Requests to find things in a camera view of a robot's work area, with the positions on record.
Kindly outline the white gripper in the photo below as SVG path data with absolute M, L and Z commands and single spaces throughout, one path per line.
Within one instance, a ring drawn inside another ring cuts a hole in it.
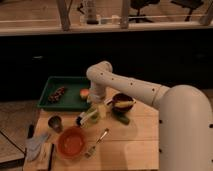
M 87 98 L 87 101 L 92 104 L 98 110 L 98 113 L 101 118 L 105 118 L 107 115 L 107 109 L 105 107 L 104 101 L 99 96 L 90 94 Z

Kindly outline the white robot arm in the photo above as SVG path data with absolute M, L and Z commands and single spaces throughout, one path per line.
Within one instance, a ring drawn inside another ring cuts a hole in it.
M 108 61 L 90 66 L 86 76 L 93 102 L 110 87 L 158 110 L 159 171 L 213 171 L 213 108 L 201 90 L 116 75 Z

